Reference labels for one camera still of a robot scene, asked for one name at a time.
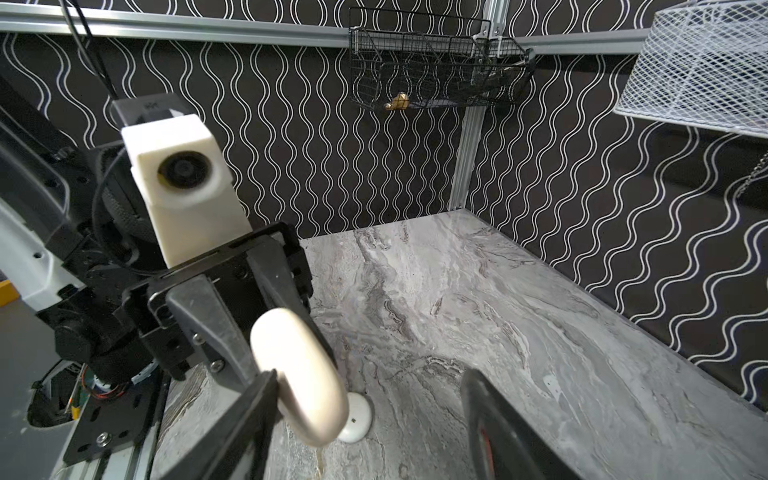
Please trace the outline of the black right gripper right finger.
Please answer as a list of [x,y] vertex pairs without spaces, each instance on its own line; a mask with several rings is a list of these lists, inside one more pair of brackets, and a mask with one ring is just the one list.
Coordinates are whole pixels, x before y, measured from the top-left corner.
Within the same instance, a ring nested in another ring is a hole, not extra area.
[[479,370],[467,369],[460,394],[469,451],[479,479],[577,479]]

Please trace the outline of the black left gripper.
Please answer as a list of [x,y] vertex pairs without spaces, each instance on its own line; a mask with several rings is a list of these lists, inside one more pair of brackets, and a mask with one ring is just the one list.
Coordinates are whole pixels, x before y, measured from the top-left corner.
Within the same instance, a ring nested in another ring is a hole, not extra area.
[[333,359],[311,317],[313,292],[295,228],[277,222],[125,290],[122,316],[173,379],[202,364],[219,385],[244,390],[258,375],[250,332],[271,309],[297,314]]

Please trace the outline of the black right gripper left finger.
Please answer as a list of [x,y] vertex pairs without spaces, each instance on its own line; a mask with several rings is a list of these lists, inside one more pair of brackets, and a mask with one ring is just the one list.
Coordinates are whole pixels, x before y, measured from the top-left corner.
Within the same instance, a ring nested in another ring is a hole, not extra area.
[[277,372],[260,373],[166,479],[262,479],[278,413]]

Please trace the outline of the cream earbud charging case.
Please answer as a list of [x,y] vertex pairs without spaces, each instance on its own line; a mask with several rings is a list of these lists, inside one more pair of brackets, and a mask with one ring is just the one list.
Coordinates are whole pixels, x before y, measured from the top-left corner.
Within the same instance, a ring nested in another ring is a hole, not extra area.
[[323,447],[346,425],[347,392],[330,356],[305,322],[293,311],[274,308],[250,331],[257,367],[275,371],[278,410],[299,439]]

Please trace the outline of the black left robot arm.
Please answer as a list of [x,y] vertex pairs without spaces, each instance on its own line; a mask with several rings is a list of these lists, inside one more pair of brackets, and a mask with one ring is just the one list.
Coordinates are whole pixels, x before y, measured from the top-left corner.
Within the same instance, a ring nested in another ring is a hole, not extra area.
[[120,139],[82,150],[1,87],[1,268],[38,283],[25,301],[58,355],[108,385],[204,362],[237,386],[332,360],[296,229],[250,224],[191,105],[160,93],[110,112]]

